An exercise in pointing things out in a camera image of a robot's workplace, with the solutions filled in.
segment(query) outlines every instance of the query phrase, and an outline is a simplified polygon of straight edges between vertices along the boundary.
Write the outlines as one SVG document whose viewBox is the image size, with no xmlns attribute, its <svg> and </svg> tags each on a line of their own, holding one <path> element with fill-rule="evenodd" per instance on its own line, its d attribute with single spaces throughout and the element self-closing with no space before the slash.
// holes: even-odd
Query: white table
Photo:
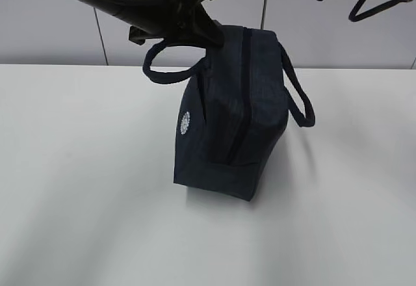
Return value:
<svg viewBox="0 0 416 286">
<path fill-rule="evenodd" d="M 416 71 L 298 75 L 245 203 L 172 184 L 185 83 L 0 66 L 0 285 L 416 285 Z"/>
</svg>

